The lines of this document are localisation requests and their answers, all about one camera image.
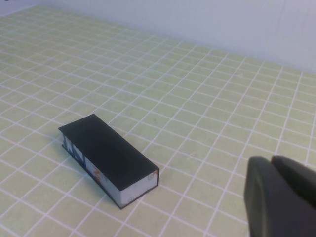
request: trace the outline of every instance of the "grid square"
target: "grid square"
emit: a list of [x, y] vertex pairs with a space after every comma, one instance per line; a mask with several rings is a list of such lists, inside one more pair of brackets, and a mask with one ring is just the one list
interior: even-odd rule
[[64, 197], [49, 215], [71, 228], [75, 228], [84, 217], [90, 212], [91, 208], [78, 202], [71, 197]]
[[15, 146], [8, 152], [2, 154], [0, 159], [7, 162], [8, 164], [13, 165], [14, 167], [20, 168], [34, 155], [35, 153], [33, 152], [30, 152], [20, 146]]
[[23, 200], [47, 213], [63, 196], [60, 191], [41, 183], [31, 190]]
[[212, 208], [185, 197], [180, 202], [175, 216], [205, 230], [213, 212]]
[[1, 223], [16, 234], [23, 236], [41, 217], [40, 213], [18, 202], [1, 218]]
[[140, 204], [127, 223], [151, 236], [158, 236], [167, 219], [167, 215]]
[[248, 226], [245, 223], [233, 219], [221, 212], [216, 212], [209, 232], [218, 237], [244, 237], [247, 235]]
[[222, 193], [221, 189], [195, 179], [187, 192], [187, 196], [215, 208]]
[[71, 230], [45, 217], [28, 234], [28, 236], [67, 237]]
[[171, 214], [180, 198], [179, 194], [158, 186], [152, 192], [146, 194], [143, 202]]
[[203, 236], [203, 232], [172, 218], [164, 230], [162, 236], [168, 237], [177, 235], [182, 237], [201, 237]]
[[79, 226], [78, 231], [85, 236], [114, 236], [119, 230], [121, 223], [99, 211], [92, 211], [84, 222]]
[[21, 198], [37, 183], [37, 180], [17, 171], [2, 182], [0, 187], [15, 197]]
[[80, 179], [81, 174], [78, 174], [68, 168], [58, 167], [50, 175], [45, 178], [45, 181], [49, 184], [63, 190], [64, 192], [69, 191]]
[[192, 177], [177, 170], [166, 168], [159, 178], [159, 182], [176, 192], [184, 193]]
[[247, 221], [245, 205], [242, 197], [234, 194], [225, 193], [219, 209], [231, 214], [240, 220]]

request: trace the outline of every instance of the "black box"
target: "black box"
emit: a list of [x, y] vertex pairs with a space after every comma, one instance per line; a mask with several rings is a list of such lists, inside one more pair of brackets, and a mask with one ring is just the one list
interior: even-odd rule
[[59, 130], [62, 146], [120, 209], [158, 186], [159, 168], [95, 114]]

